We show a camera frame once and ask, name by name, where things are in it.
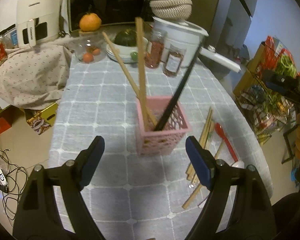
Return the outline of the disposable chopsticks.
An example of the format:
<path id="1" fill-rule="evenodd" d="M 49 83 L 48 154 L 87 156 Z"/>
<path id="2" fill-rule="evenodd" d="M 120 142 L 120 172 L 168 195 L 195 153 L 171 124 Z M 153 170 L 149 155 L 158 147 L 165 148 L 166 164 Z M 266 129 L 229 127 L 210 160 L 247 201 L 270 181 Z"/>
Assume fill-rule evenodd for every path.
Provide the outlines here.
<path id="1" fill-rule="evenodd" d="M 213 186 L 213 178 L 216 171 L 215 161 L 213 155 L 207 149 L 212 130 L 214 129 L 212 116 L 213 108 L 210 107 L 199 141 L 195 137 L 188 137 L 186 139 L 186 152 L 190 159 L 186 176 L 187 180 L 191 182 L 190 187 L 195 185 L 196 187 L 182 205 L 184 210 L 189 207 L 203 187 L 211 190 Z"/>

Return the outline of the red plastic spoon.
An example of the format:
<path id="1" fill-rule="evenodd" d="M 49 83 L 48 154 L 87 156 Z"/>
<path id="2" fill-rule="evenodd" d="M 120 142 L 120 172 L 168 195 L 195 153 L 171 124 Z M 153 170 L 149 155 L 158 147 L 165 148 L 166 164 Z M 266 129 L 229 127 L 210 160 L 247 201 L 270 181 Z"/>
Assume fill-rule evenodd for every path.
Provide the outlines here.
<path id="1" fill-rule="evenodd" d="M 220 138 L 222 138 L 222 140 L 225 142 L 234 162 L 238 161 L 238 157 L 229 141 L 229 139 L 227 138 L 227 136 L 224 133 L 224 130 L 222 128 L 222 126 L 219 123 L 215 124 L 215 132 L 219 135 Z"/>

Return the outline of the black chopstick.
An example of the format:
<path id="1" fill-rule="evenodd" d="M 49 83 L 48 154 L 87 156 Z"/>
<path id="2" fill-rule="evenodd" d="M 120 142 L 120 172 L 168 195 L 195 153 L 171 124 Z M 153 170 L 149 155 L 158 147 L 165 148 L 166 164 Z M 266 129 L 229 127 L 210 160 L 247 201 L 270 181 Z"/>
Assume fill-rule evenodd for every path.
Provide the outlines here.
<path id="1" fill-rule="evenodd" d="M 187 68 L 186 73 L 183 75 L 183 78 L 179 82 L 179 85 L 178 85 L 175 93 L 173 94 L 171 100 L 169 101 L 169 103 L 168 103 L 165 111 L 163 112 L 160 120 L 156 124 L 156 126 L 154 128 L 154 131 L 162 131 L 164 129 L 164 127 L 165 127 L 170 115 L 172 114 L 172 112 L 173 112 L 173 110 L 174 110 L 174 108 L 175 108 L 182 92 L 183 92 L 183 89 L 184 89 L 184 87 L 185 87 L 185 85 L 186 85 L 186 83 L 189 79 L 189 76 L 190 76 L 190 74 L 193 70 L 195 62 L 197 61 L 197 57 L 200 53 L 200 50 L 201 50 L 203 44 L 204 44 L 204 39 L 201 40 L 198 48 L 196 49 L 196 52 L 195 52 L 195 54 L 194 54 L 194 56 L 193 56 L 193 58 L 190 62 L 189 67 Z"/>

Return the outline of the wooden chopstick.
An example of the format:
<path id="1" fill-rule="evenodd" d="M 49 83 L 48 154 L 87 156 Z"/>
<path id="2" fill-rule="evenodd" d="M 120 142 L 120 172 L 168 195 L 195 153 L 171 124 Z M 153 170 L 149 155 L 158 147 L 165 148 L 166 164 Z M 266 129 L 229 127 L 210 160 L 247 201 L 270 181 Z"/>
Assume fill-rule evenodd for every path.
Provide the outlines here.
<path id="1" fill-rule="evenodd" d="M 155 115 L 151 112 L 151 110 L 149 110 L 147 108 L 147 105 L 146 105 L 146 93 L 145 93 L 146 89 L 144 88 L 141 91 L 139 90 L 138 86 L 136 85 L 134 79 L 130 75 L 130 72 L 128 71 L 126 65 L 122 61 L 122 59 L 119 56 L 118 52 L 116 51 L 116 49 L 115 49 L 113 43 L 111 42 L 110 38 L 108 37 L 108 35 L 104 31 L 102 32 L 102 35 L 103 35 L 105 41 L 107 42 L 108 46 L 110 47 L 111 51 L 113 52 L 113 54 L 115 56 L 115 59 L 117 59 L 117 62 L 119 63 L 123 73 L 125 74 L 127 80 L 129 81 L 132 89 L 135 92 L 136 97 L 139 100 L 144 124 L 146 124 L 147 121 L 150 119 L 152 124 L 156 125 L 157 124 L 157 119 L 156 119 Z"/>
<path id="2" fill-rule="evenodd" d="M 139 102 L 142 111 L 142 119 L 144 129 L 148 125 L 148 113 L 146 105 L 146 77 L 145 77 L 145 62 L 144 62 L 144 47 L 143 47 L 143 22 L 142 18 L 135 19 L 136 26 L 136 41 L 138 46 L 138 73 L 139 73 Z"/>

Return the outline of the white plastic spoon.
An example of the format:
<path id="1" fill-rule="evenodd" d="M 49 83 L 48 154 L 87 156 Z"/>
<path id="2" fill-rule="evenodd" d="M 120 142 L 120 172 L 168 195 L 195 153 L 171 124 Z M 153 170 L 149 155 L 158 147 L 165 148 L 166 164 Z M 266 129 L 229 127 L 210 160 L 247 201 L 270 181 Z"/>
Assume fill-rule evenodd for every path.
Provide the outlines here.
<path id="1" fill-rule="evenodd" d="M 236 168 L 244 168 L 244 162 L 243 162 L 242 160 L 239 160 L 239 161 L 233 163 L 233 164 L 232 164 L 232 167 L 236 167 Z M 204 207 L 204 205 L 205 205 L 207 199 L 208 199 L 208 197 L 206 197 L 206 198 L 198 205 L 198 207 L 202 209 L 202 208 Z"/>

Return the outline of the dotted beige cloth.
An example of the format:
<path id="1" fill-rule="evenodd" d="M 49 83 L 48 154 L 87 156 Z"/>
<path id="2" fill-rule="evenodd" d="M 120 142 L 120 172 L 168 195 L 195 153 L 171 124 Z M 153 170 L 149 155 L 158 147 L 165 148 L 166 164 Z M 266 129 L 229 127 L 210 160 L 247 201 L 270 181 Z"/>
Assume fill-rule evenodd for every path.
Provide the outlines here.
<path id="1" fill-rule="evenodd" d="M 0 98 L 9 105 L 41 110 L 61 100 L 72 53 L 62 40 L 9 49 L 0 66 Z"/>

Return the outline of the labelled spice jar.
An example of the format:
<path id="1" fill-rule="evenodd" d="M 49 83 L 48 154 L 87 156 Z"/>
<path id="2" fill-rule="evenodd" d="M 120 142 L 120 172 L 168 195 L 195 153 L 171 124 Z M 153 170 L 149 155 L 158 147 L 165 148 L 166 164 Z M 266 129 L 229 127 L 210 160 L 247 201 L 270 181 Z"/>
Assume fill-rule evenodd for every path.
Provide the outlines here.
<path id="1" fill-rule="evenodd" d="M 170 45 L 167 60 L 164 64 L 163 73 L 168 77 L 176 77 L 184 60 L 185 54 L 185 48 L 179 48 L 174 45 Z"/>

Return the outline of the dark refrigerator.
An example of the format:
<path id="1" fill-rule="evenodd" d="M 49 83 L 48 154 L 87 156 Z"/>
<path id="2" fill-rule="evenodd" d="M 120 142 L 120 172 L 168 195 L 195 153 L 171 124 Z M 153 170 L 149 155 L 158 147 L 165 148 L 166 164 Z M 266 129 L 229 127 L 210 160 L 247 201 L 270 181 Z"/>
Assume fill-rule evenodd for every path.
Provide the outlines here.
<path id="1" fill-rule="evenodd" d="M 235 61 L 250 28 L 256 3 L 257 0 L 192 0 L 188 21 L 207 30 L 207 45 Z"/>

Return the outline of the glass jar with small oranges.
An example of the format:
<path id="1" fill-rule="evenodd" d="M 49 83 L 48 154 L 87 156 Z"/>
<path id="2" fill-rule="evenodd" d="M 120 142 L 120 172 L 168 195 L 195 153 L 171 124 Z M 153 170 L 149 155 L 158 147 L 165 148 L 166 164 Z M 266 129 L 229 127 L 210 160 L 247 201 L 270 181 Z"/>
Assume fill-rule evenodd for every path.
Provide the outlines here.
<path id="1" fill-rule="evenodd" d="M 81 63 L 94 63 L 106 57 L 106 42 L 99 31 L 78 31 L 75 56 Z"/>

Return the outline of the tall red spice jar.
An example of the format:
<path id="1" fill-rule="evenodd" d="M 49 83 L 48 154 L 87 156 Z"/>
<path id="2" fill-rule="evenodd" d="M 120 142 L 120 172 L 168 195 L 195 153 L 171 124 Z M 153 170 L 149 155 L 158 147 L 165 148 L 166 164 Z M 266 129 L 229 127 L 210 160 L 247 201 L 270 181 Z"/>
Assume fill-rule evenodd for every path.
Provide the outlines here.
<path id="1" fill-rule="evenodd" d="M 148 68 L 158 68 L 162 53 L 165 48 L 166 31 L 153 29 L 151 39 L 146 47 L 145 66 Z"/>

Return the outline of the white electric pot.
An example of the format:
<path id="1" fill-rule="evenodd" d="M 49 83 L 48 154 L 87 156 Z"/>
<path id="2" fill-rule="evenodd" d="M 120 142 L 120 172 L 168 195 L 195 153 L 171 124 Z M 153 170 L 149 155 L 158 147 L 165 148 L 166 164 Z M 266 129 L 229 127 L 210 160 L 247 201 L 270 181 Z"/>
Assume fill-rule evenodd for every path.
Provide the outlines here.
<path id="1" fill-rule="evenodd" d="M 163 30 L 167 33 L 161 61 L 167 61 L 170 46 L 174 46 L 185 50 L 181 65 L 183 67 L 189 66 L 201 40 L 209 36 L 208 32 L 204 28 L 185 20 L 169 21 L 156 16 L 153 17 L 153 20 L 154 29 Z M 236 73 L 241 71 L 239 64 L 215 52 L 212 48 L 202 47 L 200 49 L 200 55 Z"/>

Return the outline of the green pumpkin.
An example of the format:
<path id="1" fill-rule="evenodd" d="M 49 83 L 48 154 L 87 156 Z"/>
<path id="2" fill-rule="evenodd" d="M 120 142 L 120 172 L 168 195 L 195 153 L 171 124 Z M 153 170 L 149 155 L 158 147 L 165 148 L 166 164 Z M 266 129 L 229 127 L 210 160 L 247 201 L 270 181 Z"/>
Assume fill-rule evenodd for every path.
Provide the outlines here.
<path id="1" fill-rule="evenodd" d="M 120 46 L 135 47 L 136 46 L 136 32 L 132 29 L 120 31 L 114 38 L 114 43 Z"/>

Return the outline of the large orange fruit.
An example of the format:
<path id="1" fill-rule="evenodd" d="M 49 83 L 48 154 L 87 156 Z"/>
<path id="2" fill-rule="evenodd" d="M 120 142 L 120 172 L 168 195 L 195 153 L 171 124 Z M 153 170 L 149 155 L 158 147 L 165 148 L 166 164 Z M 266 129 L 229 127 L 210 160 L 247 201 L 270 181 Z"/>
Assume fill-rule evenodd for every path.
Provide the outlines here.
<path id="1" fill-rule="evenodd" d="M 95 13 L 89 13 L 82 16 L 79 21 L 81 31 L 96 31 L 102 24 L 102 20 Z"/>

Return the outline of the white air fryer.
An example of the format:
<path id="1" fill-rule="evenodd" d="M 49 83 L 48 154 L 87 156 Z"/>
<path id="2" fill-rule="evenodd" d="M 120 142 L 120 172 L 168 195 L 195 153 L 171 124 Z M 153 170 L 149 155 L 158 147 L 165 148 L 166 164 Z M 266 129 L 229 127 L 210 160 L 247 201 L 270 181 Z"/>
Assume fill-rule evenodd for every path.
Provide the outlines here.
<path id="1" fill-rule="evenodd" d="M 61 0 L 18 0 L 18 47 L 34 47 L 59 37 Z"/>

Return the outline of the black microwave oven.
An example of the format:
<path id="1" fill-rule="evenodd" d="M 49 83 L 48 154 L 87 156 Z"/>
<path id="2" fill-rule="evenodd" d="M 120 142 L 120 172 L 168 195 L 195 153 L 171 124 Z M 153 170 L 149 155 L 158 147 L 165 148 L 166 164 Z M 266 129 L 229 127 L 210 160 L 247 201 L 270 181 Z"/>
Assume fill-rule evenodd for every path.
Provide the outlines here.
<path id="1" fill-rule="evenodd" d="M 68 27 L 72 33 L 79 29 L 79 21 L 87 12 L 95 13 L 103 25 L 133 23 L 136 17 L 151 21 L 152 0 L 66 0 Z"/>

